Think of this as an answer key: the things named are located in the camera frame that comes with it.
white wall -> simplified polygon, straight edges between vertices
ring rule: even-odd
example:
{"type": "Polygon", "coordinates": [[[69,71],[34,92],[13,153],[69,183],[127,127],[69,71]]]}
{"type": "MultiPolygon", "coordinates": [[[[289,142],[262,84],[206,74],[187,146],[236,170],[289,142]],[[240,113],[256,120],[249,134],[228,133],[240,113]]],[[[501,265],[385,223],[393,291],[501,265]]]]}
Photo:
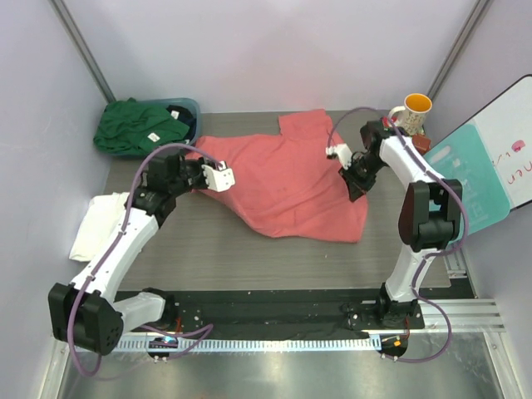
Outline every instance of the white wall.
{"type": "Polygon", "coordinates": [[[118,98],[208,112],[369,105],[428,91],[474,0],[66,0],[118,98]]]}
{"type": "MultiPolygon", "coordinates": [[[[427,119],[438,140],[505,88],[532,72],[532,2],[496,0],[490,6],[427,119]]],[[[532,205],[468,238],[465,249],[478,294],[495,298],[518,364],[532,381],[532,205]]]]}
{"type": "Polygon", "coordinates": [[[47,295],[109,163],[92,146],[105,106],[45,0],[0,5],[0,397],[37,397],[51,325],[47,295]]]}

pink towel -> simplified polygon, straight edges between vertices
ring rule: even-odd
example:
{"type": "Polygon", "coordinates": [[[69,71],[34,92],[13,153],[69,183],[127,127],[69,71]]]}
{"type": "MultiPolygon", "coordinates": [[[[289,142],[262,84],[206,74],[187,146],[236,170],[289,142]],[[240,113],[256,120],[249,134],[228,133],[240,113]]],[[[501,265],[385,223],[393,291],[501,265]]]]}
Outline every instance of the pink towel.
{"type": "MultiPolygon", "coordinates": [[[[223,193],[204,193],[269,237],[360,240],[367,198],[350,202],[340,164],[325,156],[331,118],[324,110],[300,112],[280,116],[279,126],[280,135],[201,137],[196,146],[225,160],[236,180],[223,193]]],[[[343,143],[337,133],[333,138],[343,143]]]]}

clothing tag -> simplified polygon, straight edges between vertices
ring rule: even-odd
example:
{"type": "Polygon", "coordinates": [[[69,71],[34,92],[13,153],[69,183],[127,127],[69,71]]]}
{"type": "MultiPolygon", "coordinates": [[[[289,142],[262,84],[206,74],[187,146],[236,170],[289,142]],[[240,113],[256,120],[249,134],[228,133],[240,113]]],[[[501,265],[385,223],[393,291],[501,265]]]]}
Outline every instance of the clothing tag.
{"type": "Polygon", "coordinates": [[[152,140],[154,143],[160,140],[160,137],[156,135],[153,131],[148,135],[148,138],[152,140]]]}

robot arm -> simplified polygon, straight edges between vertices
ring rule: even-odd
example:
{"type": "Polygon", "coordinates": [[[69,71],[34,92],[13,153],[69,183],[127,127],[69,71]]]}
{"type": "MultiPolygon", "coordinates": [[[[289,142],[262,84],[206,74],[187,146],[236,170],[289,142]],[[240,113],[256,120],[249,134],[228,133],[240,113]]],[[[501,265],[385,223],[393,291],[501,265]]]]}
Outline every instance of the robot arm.
{"type": "Polygon", "coordinates": [[[175,300],[171,295],[147,288],[133,298],[115,303],[116,292],[137,254],[174,210],[179,195],[191,190],[220,192],[233,185],[233,171],[224,162],[215,165],[203,158],[186,160],[182,155],[154,157],[133,194],[125,233],[120,222],[100,253],[71,283],[68,286],[56,283],[48,294],[54,337],[67,340],[67,323],[74,298],[105,256],[105,262],[86,287],[77,310],[75,344],[106,355],[116,346],[122,333],[147,323],[157,322],[161,327],[172,324],[176,317],[175,300]],[[118,234],[123,235],[115,245],[118,234]]]}
{"type": "MultiPolygon", "coordinates": [[[[392,168],[406,190],[398,223],[401,252],[392,275],[382,285],[374,308],[380,320],[395,318],[402,323],[417,306],[412,289],[419,289],[432,258],[426,260],[416,286],[412,287],[421,261],[429,253],[441,252],[458,237],[461,214],[455,201],[425,170],[442,180],[443,176],[419,157],[425,170],[421,169],[406,150],[409,146],[412,154],[416,154],[411,138],[401,132],[405,144],[381,121],[370,121],[361,129],[364,153],[352,154],[347,145],[341,144],[328,147],[327,156],[339,159],[342,165],[339,173],[346,181],[351,201],[373,187],[377,172],[383,166],[392,168]],[[431,203],[438,205],[439,209],[430,209],[431,203]]],[[[458,180],[444,181],[461,198],[461,183],[458,180]]]]}

orange and white mug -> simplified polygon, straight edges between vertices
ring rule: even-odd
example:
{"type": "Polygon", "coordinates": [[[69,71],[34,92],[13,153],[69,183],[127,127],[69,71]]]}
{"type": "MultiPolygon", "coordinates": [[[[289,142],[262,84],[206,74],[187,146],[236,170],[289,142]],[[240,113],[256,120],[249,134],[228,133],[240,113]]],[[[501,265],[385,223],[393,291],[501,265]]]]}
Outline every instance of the orange and white mug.
{"type": "Polygon", "coordinates": [[[388,119],[396,119],[396,126],[402,127],[408,135],[422,135],[423,123],[431,109],[432,101],[429,97],[412,93],[406,96],[404,106],[392,108],[388,119]]]}

